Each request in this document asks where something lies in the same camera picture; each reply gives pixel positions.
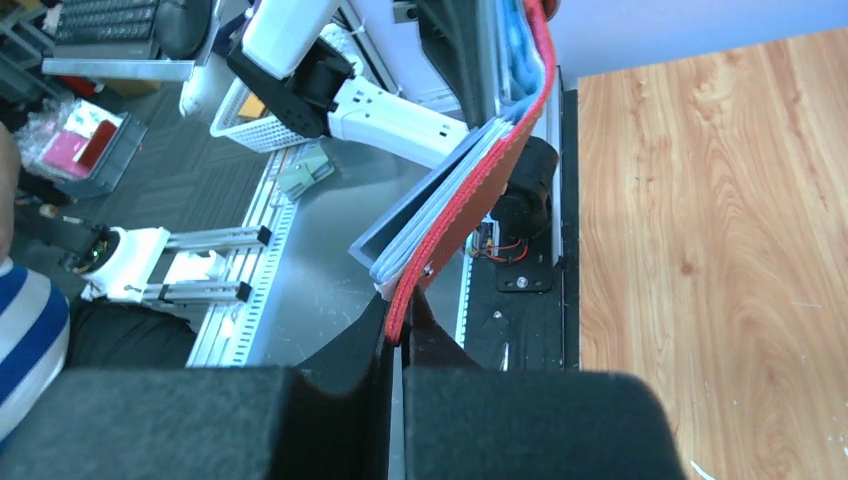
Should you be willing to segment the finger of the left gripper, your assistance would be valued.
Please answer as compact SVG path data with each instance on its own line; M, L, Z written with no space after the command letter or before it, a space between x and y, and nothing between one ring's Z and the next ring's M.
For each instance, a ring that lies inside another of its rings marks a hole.
M416 3L421 49L456 96L470 128L495 115L494 3L427 0Z

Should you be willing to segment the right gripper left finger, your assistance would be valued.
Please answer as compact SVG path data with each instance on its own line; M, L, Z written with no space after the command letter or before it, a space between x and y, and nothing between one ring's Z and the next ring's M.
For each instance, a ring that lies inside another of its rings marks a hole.
M72 346L1 449L5 479L382 479L387 309L373 297L295 366L189 367L187 332L132 310L128 350Z

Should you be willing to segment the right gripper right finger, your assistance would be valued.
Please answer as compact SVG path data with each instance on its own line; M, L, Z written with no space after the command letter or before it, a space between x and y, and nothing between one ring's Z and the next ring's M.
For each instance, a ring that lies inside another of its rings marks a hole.
M617 372L481 367L420 291L405 326L410 479L681 479L661 403Z

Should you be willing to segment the red leather card holder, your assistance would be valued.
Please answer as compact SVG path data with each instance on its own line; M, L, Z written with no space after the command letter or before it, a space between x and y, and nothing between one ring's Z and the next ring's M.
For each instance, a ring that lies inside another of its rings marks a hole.
M410 301L495 206L531 137L555 80L556 55L541 1L501 1L494 27L504 36L512 93L500 112L469 132L435 168L351 246L388 305L387 344L402 340Z

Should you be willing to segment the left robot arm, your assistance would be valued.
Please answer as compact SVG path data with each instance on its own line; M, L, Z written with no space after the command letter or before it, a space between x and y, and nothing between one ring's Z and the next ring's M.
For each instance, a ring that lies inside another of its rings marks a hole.
M358 249L421 251L468 236L508 192L556 76L542 1L505 1L486 20L467 3L427 2L424 53L451 66L466 91L484 54L470 42L494 31L505 83L519 90L498 113L464 125L392 95L357 75L321 35L331 3L263 1L227 56L236 76L287 128L306 138L370 145L426 166L430 174L356 242Z

